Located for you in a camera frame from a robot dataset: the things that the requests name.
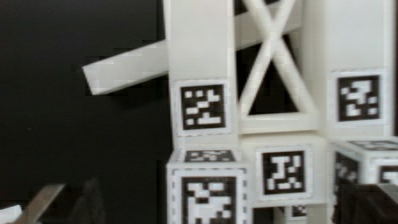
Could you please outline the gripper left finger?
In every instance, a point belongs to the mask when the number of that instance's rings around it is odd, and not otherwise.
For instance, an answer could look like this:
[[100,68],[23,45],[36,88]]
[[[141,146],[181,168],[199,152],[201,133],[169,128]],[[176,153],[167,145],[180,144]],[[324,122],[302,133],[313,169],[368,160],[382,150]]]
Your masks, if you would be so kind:
[[11,224],[107,224],[98,179],[91,178],[80,186],[46,185]]

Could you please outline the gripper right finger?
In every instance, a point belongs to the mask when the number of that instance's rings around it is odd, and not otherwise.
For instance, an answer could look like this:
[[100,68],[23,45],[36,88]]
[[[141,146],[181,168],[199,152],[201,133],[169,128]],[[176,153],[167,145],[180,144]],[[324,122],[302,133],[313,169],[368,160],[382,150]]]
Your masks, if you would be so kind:
[[398,185],[338,185],[334,224],[398,224]]

